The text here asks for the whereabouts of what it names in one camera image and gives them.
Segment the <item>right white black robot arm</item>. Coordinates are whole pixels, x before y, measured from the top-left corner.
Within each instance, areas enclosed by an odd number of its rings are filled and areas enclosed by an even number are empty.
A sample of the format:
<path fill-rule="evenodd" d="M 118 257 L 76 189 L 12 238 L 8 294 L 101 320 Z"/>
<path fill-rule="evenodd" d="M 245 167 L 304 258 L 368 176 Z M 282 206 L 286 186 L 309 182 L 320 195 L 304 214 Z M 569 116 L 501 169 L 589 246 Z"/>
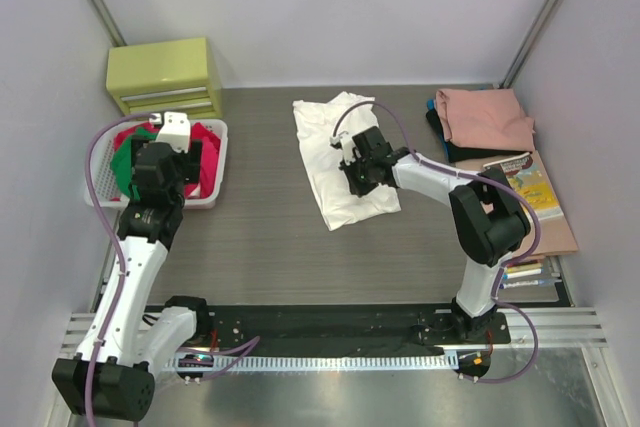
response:
<path fill-rule="evenodd" d="M 531 231 L 504 174 L 495 169 L 459 170 L 407 147 L 395 149 L 377 127 L 356 135 L 338 134 L 330 145 L 341 152 L 339 169 L 351 194 L 364 197 L 387 186 L 419 193 L 451 209 L 458 243 L 466 255 L 462 284 L 451 302 L 451 324 L 461 339 L 483 335 L 497 309 L 499 269 Z"/>

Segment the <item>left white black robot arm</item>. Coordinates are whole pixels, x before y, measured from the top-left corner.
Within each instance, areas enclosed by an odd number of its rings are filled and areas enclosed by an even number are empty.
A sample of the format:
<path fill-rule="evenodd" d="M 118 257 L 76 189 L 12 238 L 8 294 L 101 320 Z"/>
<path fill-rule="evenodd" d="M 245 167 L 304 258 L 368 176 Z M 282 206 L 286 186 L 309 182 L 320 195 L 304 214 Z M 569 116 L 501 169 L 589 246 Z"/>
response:
<path fill-rule="evenodd" d="M 74 355 L 54 364 L 59 394 L 72 414 L 89 423 L 141 421 L 167 364 L 211 327 L 204 299 L 174 297 L 149 330 L 140 329 L 152 284 L 183 219 L 188 158 L 185 149 L 161 141 L 134 153 L 132 181 L 139 194 L 111 235 L 116 257 L 103 299 Z"/>

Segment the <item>white printed t shirt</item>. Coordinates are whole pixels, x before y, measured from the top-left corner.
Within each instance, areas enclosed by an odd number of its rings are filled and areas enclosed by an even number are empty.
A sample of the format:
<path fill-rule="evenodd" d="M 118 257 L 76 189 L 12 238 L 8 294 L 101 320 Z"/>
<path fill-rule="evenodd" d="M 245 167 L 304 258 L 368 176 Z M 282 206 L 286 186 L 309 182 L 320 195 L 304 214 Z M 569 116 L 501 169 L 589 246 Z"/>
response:
<path fill-rule="evenodd" d="M 401 210 L 396 190 L 391 187 L 377 187 L 361 198 L 351 194 L 347 178 L 339 169 L 342 154 L 330 145 L 336 125 L 349 134 L 379 125 L 372 112 L 373 101 L 372 97 L 342 92 L 327 103 L 303 100 L 292 103 L 301 158 L 330 231 Z"/>

